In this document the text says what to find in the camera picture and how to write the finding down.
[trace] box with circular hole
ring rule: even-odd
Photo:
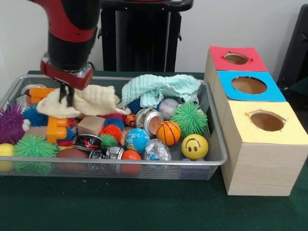
[[[255,48],[228,48],[210,46],[207,53],[204,80],[212,93],[217,71],[268,72]]]
[[[290,195],[307,158],[308,135],[289,103],[229,101],[222,130],[228,195]]]
[[[230,100],[286,101],[268,72],[252,71],[217,71],[213,98],[221,125]]]

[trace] towel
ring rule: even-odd
[[[60,89],[49,93],[46,98],[38,103],[37,111],[55,118],[74,118],[82,113],[87,116],[102,116],[112,113],[126,115],[122,109],[116,105],[120,99],[115,95],[113,86],[102,87],[98,85],[88,85],[84,90],[75,90],[73,105],[67,107],[66,96],[59,102]]]
[[[124,107],[139,97],[140,106],[143,108],[156,108],[166,96],[180,97],[185,102],[193,102],[200,84],[200,81],[188,75],[138,76],[122,88],[122,102],[118,107]]]

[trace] smiley face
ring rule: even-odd
[[[203,136],[189,135],[182,142],[182,152],[184,156],[191,160],[205,157],[208,151],[208,143]]]

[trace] purple spiky ball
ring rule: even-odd
[[[7,106],[6,111],[0,109],[0,143],[15,145],[25,134],[23,130],[24,117],[19,104]]]

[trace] metal mesh basket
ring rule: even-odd
[[[93,77],[92,84],[114,86],[121,97],[122,87],[131,80],[126,77]],[[44,84],[57,88],[59,84],[45,76],[28,75],[18,78],[0,101],[0,108],[12,105],[21,89],[29,84]],[[202,81],[198,97],[200,106],[208,117],[208,129],[204,137],[209,150],[205,162],[181,161],[181,141],[171,146],[172,161],[130,161],[66,158],[24,158],[0,156],[0,175],[8,176],[51,176],[51,177],[95,177],[95,178],[138,178],[138,179],[190,179],[209,180],[219,165],[227,160],[225,142],[221,133],[216,109],[209,85]],[[13,170],[1,172],[1,166],[13,165]]]

